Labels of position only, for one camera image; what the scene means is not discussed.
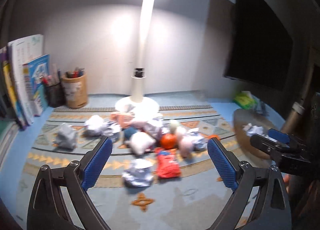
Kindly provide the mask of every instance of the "trash pile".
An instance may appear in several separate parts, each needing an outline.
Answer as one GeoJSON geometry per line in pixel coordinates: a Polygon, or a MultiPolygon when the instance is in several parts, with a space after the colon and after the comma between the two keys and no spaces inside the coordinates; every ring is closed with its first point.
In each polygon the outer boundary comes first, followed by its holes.
{"type": "MultiPolygon", "coordinates": [[[[126,112],[113,112],[110,121],[93,115],[85,122],[89,137],[107,136],[118,141],[120,132],[124,135],[124,144],[131,148],[137,159],[132,160],[129,169],[122,177],[127,186],[145,187],[151,185],[153,175],[152,163],[142,158],[145,153],[154,151],[158,160],[156,174],[160,178],[179,177],[181,172],[176,161],[176,152],[188,158],[192,151],[204,151],[207,143],[199,128],[186,130],[177,120],[170,120],[164,125],[163,115],[158,113],[151,120],[135,118],[132,106],[126,112]]],[[[60,148],[76,147],[77,132],[67,124],[61,125],[56,142],[60,148]]]]}
{"type": "Polygon", "coordinates": [[[262,126],[256,126],[256,125],[252,125],[251,123],[248,123],[247,125],[245,125],[243,127],[243,130],[246,132],[247,136],[251,137],[254,134],[259,134],[267,139],[269,139],[270,141],[273,142],[277,142],[277,140],[269,137],[268,135],[263,133],[263,127],[262,126]]]}

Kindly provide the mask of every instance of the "black television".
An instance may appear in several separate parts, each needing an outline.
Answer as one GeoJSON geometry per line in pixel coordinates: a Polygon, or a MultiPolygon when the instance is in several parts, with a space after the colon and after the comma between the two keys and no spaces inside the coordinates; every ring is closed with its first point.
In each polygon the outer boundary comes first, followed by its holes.
{"type": "Polygon", "coordinates": [[[283,90],[291,52],[292,38],[264,0],[236,0],[225,77],[283,90]]]}

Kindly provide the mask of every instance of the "book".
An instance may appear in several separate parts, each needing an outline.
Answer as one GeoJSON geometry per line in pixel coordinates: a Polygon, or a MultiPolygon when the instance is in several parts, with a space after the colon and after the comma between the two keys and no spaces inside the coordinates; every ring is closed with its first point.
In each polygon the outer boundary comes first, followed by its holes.
{"type": "Polygon", "coordinates": [[[48,77],[49,75],[49,55],[44,55],[24,64],[23,75],[33,114],[40,116],[48,107],[44,85],[41,83],[40,77],[48,77]]]}
{"type": "Polygon", "coordinates": [[[0,170],[18,130],[16,122],[10,119],[0,120],[0,170]]]}
{"type": "Polygon", "coordinates": [[[16,39],[8,43],[9,63],[12,71],[12,80],[21,104],[23,116],[28,125],[34,121],[34,113],[30,106],[23,75],[23,64],[43,55],[43,36],[41,34],[16,39]]]}
{"type": "Polygon", "coordinates": [[[5,84],[7,86],[7,90],[8,90],[9,99],[10,99],[11,105],[16,113],[18,123],[20,124],[20,126],[22,128],[25,128],[26,122],[25,122],[23,115],[22,115],[20,103],[18,102],[16,94],[14,92],[14,88],[13,88],[13,85],[11,82],[11,77],[10,77],[10,64],[7,60],[5,60],[2,63],[2,69],[3,69],[3,74],[4,74],[4,82],[5,82],[5,84]]]}
{"type": "Polygon", "coordinates": [[[6,87],[4,72],[2,69],[2,63],[8,61],[7,47],[0,49],[0,110],[2,117],[17,119],[16,112],[12,107],[9,92],[6,87]]]}

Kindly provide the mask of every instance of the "rug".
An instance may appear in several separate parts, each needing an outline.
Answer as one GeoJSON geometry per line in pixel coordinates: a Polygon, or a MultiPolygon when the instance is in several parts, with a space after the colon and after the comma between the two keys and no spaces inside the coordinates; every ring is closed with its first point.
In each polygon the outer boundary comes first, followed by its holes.
{"type": "MultiPolygon", "coordinates": [[[[17,193],[17,221],[26,226],[28,201],[36,175],[43,164],[51,168],[67,166],[72,160],[80,160],[92,150],[99,138],[87,138],[83,132],[83,123],[93,114],[107,119],[113,109],[85,109],[75,112],[69,109],[55,109],[42,128],[31,151],[28,154],[17,193]],[[54,145],[56,128],[63,122],[72,125],[79,132],[78,147],[72,152],[59,150],[54,145]]],[[[217,134],[223,146],[232,151],[239,160],[247,160],[255,165],[239,148],[233,128],[211,106],[179,106],[161,108],[164,123],[177,119],[186,129],[199,127],[204,137],[217,134]]],[[[227,203],[232,191],[219,181],[219,174],[207,151],[193,152],[190,159],[183,159],[177,152],[181,177],[161,180],[155,177],[150,187],[126,188],[121,173],[127,169],[135,156],[123,140],[114,143],[113,152],[105,164],[95,186],[88,195],[97,210],[113,229],[133,230],[194,230],[207,229],[217,218],[227,203]]],[[[153,152],[144,158],[153,164],[156,170],[156,157],[153,152]]],[[[62,187],[62,193],[73,223],[83,227],[72,205],[68,191],[62,187]]],[[[245,223],[254,203],[258,189],[254,189],[238,226],[245,223]]]]}
{"type": "MultiPolygon", "coordinates": [[[[74,110],[68,110],[66,108],[55,109],[49,120],[47,120],[42,127],[40,135],[28,154],[25,171],[35,175],[39,167],[43,164],[48,164],[51,168],[58,168],[67,166],[72,160],[80,160],[85,153],[92,150],[100,141],[99,137],[92,138],[86,136],[84,122],[94,114],[97,114],[104,119],[108,119],[111,112],[114,111],[113,108],[102,109],[103,110],[101,110],[101,108],[87,108],[81,109],[81,112],[75,112],[74,110]],[[54,142],[59,125],[64,122],[78,131],[78,143],[73,151],[59,149],[54,142]]],[[[212,134],[218,135],[222,144],[228,150],[235,151],[235,149],[238,148],[233,129],[225,119],[210,106],[162,107],[160,112],[164,116],[165,126],[168,126],[171,119],[176,119],[186,129],[199,127],[200,133],[206,139],[209,139],[209,136],[212,134]]],[[[113,144],[112,154],[105,164],[101,176],[121,175],[123,170],[129,167],[130,161],[135,158],[136,156],[133,155],[131,149],[123,143],[123,134],[121,134],[119,140],[113,144]]],[[[153,165],[156,164],[154,152],[146,153],[143,158],[151,161],[153,165]]],[[[194,165],[192,168],[194,173],[203,171],[201,168],[204,168],[205,166],[203,166],[201,162],[208,159],[209,155],[207,151],[193,152],[192,157],[189,159],[183,159],[179,152],[177,152],[177,160],[180,167],[186,168],[194,165]]],[[[120,183],[121,182],[116,184],[116,186],[122,186],[122,183],[120,183]]],[[[106,183],[99,183],[98,185],[104,187],[111,186],[106,183]]]]}

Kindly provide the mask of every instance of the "pencil holder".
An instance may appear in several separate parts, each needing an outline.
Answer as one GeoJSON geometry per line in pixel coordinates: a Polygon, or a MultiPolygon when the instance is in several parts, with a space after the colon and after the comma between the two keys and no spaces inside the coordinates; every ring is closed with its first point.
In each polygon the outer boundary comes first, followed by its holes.
{"type": "Polygon", "coordinates": [[[53,86],[45,87],[45,94],[48,105],[51,107],[59,107],[66,104],[64,92],[61,83],[53,86]]]}
{"type": "Polygon", "coordinates": [[[69,108],[81,108],[88,102],[86,74],[78,78],[62,77],[66,103],[69,108]]]}

